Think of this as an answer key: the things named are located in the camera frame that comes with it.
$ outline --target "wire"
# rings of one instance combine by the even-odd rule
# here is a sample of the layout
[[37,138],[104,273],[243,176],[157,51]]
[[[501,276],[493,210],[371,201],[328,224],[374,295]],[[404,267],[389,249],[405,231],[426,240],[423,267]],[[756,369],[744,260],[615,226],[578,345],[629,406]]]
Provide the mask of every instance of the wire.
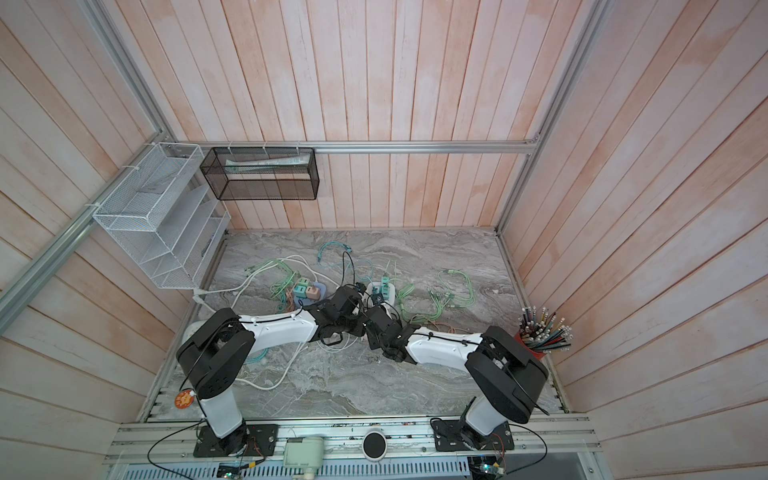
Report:
[[341,284],[344,284],[344,274],[346,273],[346,268],[344,267],[344,256],[347,255],[349,258],[349,264],[352,265],[352,283],[357,283],[357,278],[355,274],[355,262],[352,261],[352,255],[349,254],[348,251],[344,250],[341,253]]
[[527,464],[527,465],[523,465],[522,467],[517,467],[517,468],[514,468],[514,469],[510,470],[509,472],[507,472],[507,471],[506,471],[507,469],[505,468],[505,469],[504,469],[504,470],[505,470],[505,476],[504,476],[504,477],[502,477],[502,478],[507,478],[507,477],[508,477],[507,475],[510,475],[511,473],[514,473],[514,472],[519,472],[519,471],[520,471],[520,470],[522,470],[523,468],[528,468],[528,467],[532,467],[533,465],[536,465],[536,464],[537,464],[537,463],[539,463],[541,460],[544,460],[545,458],[547,458],[547,453],[549,452],[549,447],[547,447],[547,442],[545,442],[545,441],[544,441],[544,439],[541,437],[541,435],[539,435],[538,433],[534,432],[534,431],[533,431],[533,430],[531,430],[530,428],[528,428],[528,427],[524,427],[523,425],[519,425],[519,424],[517,424],[517,423],[511,423],[510,425],[514,425],[514,426],[516,426],[516,427],[520,427],[521,429],[526,429],[526,430],[528,430],[530,433],[532,433],[532,434],[536,435],[536,436],[538,437],[538,439],[539,439],[539,440],[541,440],[541,443],[543,443],[543,444],[544,444],[544,454],[541,456],[541,458],[540,458],[539,460],[537,460],[537,461],[535,461],[535,462],[532,462],[532,463],[529,463],[529,464]]
[[197,358],[195,359],[194,363],[190,367],[189,372],[187,372],[187,374],[184,376],[184,380],[181,381],[181,385],[179,385],[179,392],[184,388],[184,383],[190,378],[190,373],[192,373],[192,370],[194,370],[194,367],[197,366],[197,363],[200,361],[200,359],[203,358],[203,354],[207,350],[207,348],[210,345],[210,343],[213,342],[214,338],[216,338],[216,335],[221,331],[221,329],[224,326],[228,326],[232,322],[239,322],[239,321],[240,321],[239,318],[238,319],[229,319],[229,320],[225,320],[224,322],[221,323],[221,325],[219,325],[219,327],[216,329],[214,334],[210,336],[210,338],[208,339],[207,342],[205,342],[205,346],[203,346],[203,349],[200,351],[200,355],[197,356]]
[[504,458],[504,454],[507,452],[504,448],[504,440],[502,440],[502,437],[498,436],[498,433],[493,432],[493,435],[496,435],[496,438],[498,439],[498,443],[502,446],[502,462],[504,462],[504,471],[507,471],[507,459]]
[[296,352],[293,354],[292,357],[290,357],[290,360],[288,361],[288,365],[286,366],[286,371],[283,372],[283,376],[280,377],[280,380],[278,380],[278,382],[276,384],[274,384],[272,386],[261,386],[261,385],[257,385],[255,383],[251,382],[250,380],[245,380],[245,379],[240,379],[240,378],[235,378],[235,380],[237,380],[239,382],[242,382],[242,383],[247,383],[248,385],[252,386],[255,389],[259,389],[259,390],[274,390],[274,389],[276,389],[277,387],[280,386],[280,383],[283,383],[283,380],[286,378],[286,375],[288,375],[288,370],[290,370],[290,366],[293,364],[293,360],[296,359],[296,357],[299,355],[299,352],[301,351],[302,347],[305,346],[305,345],[306,345],[306,342],[299,343],[299,347],[296,349]]
[[157,441],[154,443],[154,445],[152,445],[152,446],[149,448],[149,450],[147,450],[147,462],[150,462],[152,465],[154,465],[154,466],[158,467],[158,468],[159,468],[159,469],[161,469],[161,470],[165,470],[166,472],[170,472],[170,473],[173,473],[173,474],[175,474],[175,475],[179,475],[180,477],[188,478],[189,480],[195,480],[195,478],[192,478],[192,477],[190,477],[189,475],[185,475],[185,474],[183,474],[183,473],[181,473],[181,472],[177,472],[177,471],[175,471],[175,470],[171,470],[170,468],[165,468],[164,466],[160,466],[160,465],[158,465],[157,463],[155,463],[155,462],[152,462],[152,459],[151,459],[151,458],[149,458],[149,454],[151,454],[151,453],[152,453],[152,449],[154,449],[154,448],[157,446],[157,444],[158,444],[158,443],[162,442],[163,440],[167,439],[168,437],[170,437],[170,436],[172,436],[172,435],[176,435],[177,433],[182,433],[184,430],[189,430],[189,429],[192,429],[193,427],[197,427],[197,426],[199,426],[199,424],[201,424],[201,423],[203,423],[203,422],[205,422],[205,419],[202,419],[202,420],[200,420],[198,423],[194,423],[194,424],[192,424],[192,425],[189,425],[189,426],[187,426],[187,427],[184,427],[184,428],[182,428],[181,430],[177,430],[176,432],[171,432],[171,433],[169,433],[168,435],[164,436],[162,439],[160,439],[160,440],[157,440]]

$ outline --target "black power cord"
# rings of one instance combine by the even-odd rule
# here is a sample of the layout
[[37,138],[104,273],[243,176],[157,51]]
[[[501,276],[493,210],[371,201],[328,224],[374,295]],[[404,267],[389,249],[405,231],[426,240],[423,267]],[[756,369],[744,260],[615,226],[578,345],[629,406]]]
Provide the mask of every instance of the black power cord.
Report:
[[[499,357],[498,357],[498,356],[495,354],[495,352],[493,352],[492,350],[490,350],[490,349],[488,349],[488,348],[485,348],[485,346],[483,346],[482,344],[480,344],[480,343],[477,343],[477,342],[470,342],[469,340],[446,339],[446,338],[445,338],[445,337],[443,337],[443,336],[432,335],[431,333],[430,333],[430,334],[428,334],[428,333],[417,333],[417,332],[414,332],[414,333],[413,333],[413,335],[420,335],[420,336],[426,336],[426,337],[428,337],[428,338],[436,338],[436,339],[440,339],[440,340],[447,340],[447,341],[449,341],[449,342],[456,342],[456,343],[461,343],[461,344],[463,344],[463,345],[476,345],[476,346],[478,346],[478,347],[481,347],[481,348],[483,348],[483,349],[484,349],[486,352],[488,352],[488,353],[489,353],[489,354],[490,354],[490,355],[491,355],[493,358],[497,359],[499,362],[501,362],[501,360],[502,360],[501,358],[499,358]],[[528,392],[526,392],[526,391],[525,391],[525,389],[523,388],[523,386],[522,386],[522,385],[520,385],[520,382],[518,382],[518,380],[515,378],[515,376],[514,376],[514,375],[512,375],[512,373],[509,371],[509,364],[508,364],[508,363],[507,363],[506,365],[504,365],[504,368],[503,368],[503,370],[505,370],[505,371],[506,371],[506,372],[509,374],[509,376],[512,378],[512,380],[514,380],[514,381],[515,381],[515,383],[517,384],[517,386],[519,387],[519,389],[520,389],[520,390],[521,390],[521,391],[522,391],[522,392],[525,394],[525,396],[527,396],[527,397],[528,397],[528,400],[531,400],[531,403],[533,403],[533,406],[534,406],[534,407],[536,407],[537,409],[541,410],[541,411],[542,411],[542,412],[543,412],[545,415],[547,415],[547,416],[551,415],[551,414],[550,414],[548,411],[544,410],[544,409],[543,409],[543,408],[542,408],[542,407],[541,407],[541,406],[540,406],[540,405],[539,405],[539,404],[536,402],[536,400],[533,400],[533,397],[531,397],[531,395],[530,395]]]
[[341,253],[341,284],[344,284],[344,274],[346,273],[346,268],[344,267],[344,256],[347,255],[349,258],[349,264],[352,266],[352,283],[357,283],[357,278],[355,275],[355,262],[352,261],[352,255],[349,255],[349,252],[344,250]]
[[177,433],[181,433],[181,432],[183,432],[184,430],[189,430],[189,429],[192,429],[192,428],[194,428],[194,427],[197,427],[197,426],[199,426],[199,424],[201,424],[201,423],[203,423],[203,422],[205,422],[205,419],[202,419],[202,420],[200,420],[200,421],[199,421],[199,422],[197,422],[197,423],[193,423],[192,425],[189,425],[189,426],[187,426],[187,427],[184,427],[184,428],[182,428],[182,429],[180,429],[180,430],[177,430],[176,432],[171,432],[171,433],[169,433],[168,435],[164,436],[162,439],[160,439],[160,440],[157,440],[157,441],[154,443],[154,445],[152,445],[152,446],[149,448],[149,450],[147,450],[147,462],[150,462],[152,465],[154,465],[154,466],[158,467],[160,470],[165,470],[166,472],[170,472],[170,473],[173,473],[173,474],[175,474],[175,475],[179,475],[180,477],[188,478],[189,480],[196,480],[195,478],[192,478],[192,477],[190,477],[189,475],[185,475],[185,474],[183,474],[183,473],[181,473],[181,472],[177,472],[177,471],[175,471],[175,470],[171,470],[170,468],[165,468],[164,466],[161,466],[161,465],[158,465],[158,464],[157,464],[157,463],[155,463],[155,462],[152,462],[152,459],[151,459],[151,458],[149,458],[149,454],[151,454],[151,453],[152,453],[152,449],[154,449],[154,448],[157,446],[157,444],[158,444],[158,443],[162,442],[163,440],[167,439],[168,437],[170,437],[170,436],[172,436],[172,435],[176,435]]
[[541,435],[539,435],[538,433],[534,432],[534,431],[533,431],[533,430],[531,430],[530,428],[528,428],[528,427],[524,427],[523,425],[519,425],[519,424],[517,424],[517,423],[511,423],[510,425],[514,425],[514,426],[516,426],[516,427],[520,427],[521,429],[526,429],[526,430],[528,430],[530,433],[532,433],[532,434],[536,435],[536,436],[538,437],[538,439],[539,439],[539,440],[541,440],[541,443],[543,443],[543,444],[544,444],[544,454],[541,456],[541,458],[540,458],[539,460],[536,460],[535,462],[529,463],[529,464],[527,464],[527,465],[523,465],[522,467],[513,468],[513,469],[512,469],[512,470],[510,470],[509,472],[504,472],[504,476],[503,476],[503,477],[501,477],[499,480],[511,480],[511,474],[513,474],[513,473],[515,473],[515,472],[519,472],[519,471],[520,471],[520,470],[522,470],[523,468],[528,468],[528,467],[532,467],[533,465],[536,465],[536,464],[537,464],[537,463],[539,463],[541,460],[544,460],[545,458],[547,458],[547,453],[549,453],[549,447],[547,447],[547,442],[545,442],[545,441],[544,441],[544,439],[541,437]]

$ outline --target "black wire mesh basket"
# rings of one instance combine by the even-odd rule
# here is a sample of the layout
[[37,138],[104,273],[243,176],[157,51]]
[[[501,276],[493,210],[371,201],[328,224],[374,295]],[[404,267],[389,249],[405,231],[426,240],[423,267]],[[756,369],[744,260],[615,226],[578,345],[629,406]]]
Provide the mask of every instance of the black wire mesh basket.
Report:
[[214,147],[203,171],[219,200],[315,200],[315,151],[302,147]]

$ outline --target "aluminum base rail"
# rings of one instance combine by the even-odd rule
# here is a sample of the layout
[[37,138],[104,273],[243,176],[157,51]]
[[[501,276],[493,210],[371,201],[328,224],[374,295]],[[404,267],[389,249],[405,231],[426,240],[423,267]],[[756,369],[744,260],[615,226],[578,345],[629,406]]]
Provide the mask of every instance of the aluminum base rail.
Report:
[[[444,419],[457,419],[446,416]],[[279,425],[272,460],[282,460],[286,440],[293,437],[322,436],[326,440],[325,459],[364,458],[360,448],[362,436],[375,425],[387,435],[387,457],[430,457],[446,455],[435,450],[429,417],[382,417],[365,419],[305,419],[250,421],[249,425],[271,423]],[[104,464],[147,463],[147,452],[155,442],[169,433],[193,425],[194,422],[155,422],[123,424],[104,457]],[[547,442],[550,453],[601,452],[592,424],[585,414],[534,414],[526,427],[537,432]],[[536,435],[509,424],[508,434],[515,441],[515,450],[508,455],[544,453],[544,444]],[[163,440],[152,449],[152,461],[212,462],[230,461],[231,457],[194,458],[197,444],[195,429],[184,430]],[[457,456],[477,455],[477,451],[454,452]]]

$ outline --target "white wire mesh organizer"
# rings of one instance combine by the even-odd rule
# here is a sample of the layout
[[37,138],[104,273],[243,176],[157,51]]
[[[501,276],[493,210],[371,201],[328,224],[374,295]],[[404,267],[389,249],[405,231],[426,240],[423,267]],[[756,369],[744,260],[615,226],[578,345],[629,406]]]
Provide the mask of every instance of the white wire mesh organizer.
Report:
[[160,288],[198,287],[230,220],[207,185],[187,189],[202,159],[197,145],[156,145],[94,215]]
[[94,219],[106,230],[157,230],[202,161],[199,145],[155,145],[96,210]]

